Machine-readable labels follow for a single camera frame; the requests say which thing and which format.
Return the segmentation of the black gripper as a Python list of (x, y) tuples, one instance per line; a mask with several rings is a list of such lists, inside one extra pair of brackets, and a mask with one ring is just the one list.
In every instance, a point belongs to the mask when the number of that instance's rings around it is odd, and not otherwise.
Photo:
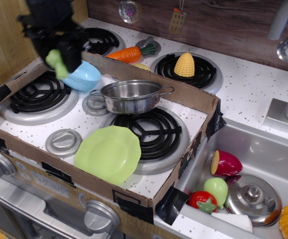
[(69, 15), (45, 19), (33, 17), (33, 14), (19, 15), (23, 34), (29, 38), (40, 56), (45, 61), (52, 49), (59, 49), (62, 60), (69, 73), (73, 73), (82, 63), (82, 26)]

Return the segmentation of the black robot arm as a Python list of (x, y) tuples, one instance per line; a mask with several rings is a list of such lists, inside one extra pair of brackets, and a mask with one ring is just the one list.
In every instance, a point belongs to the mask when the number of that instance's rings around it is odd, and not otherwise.
[(84, 28), (73, 21), (70, 0), (27, 0), (30, 14), (20, 14), (17, 20), (23, 26), (41, 59), (46, 62), (51, 50), (59, 50), (69, 73), (82, 63), (81, 52), (87, 39)]

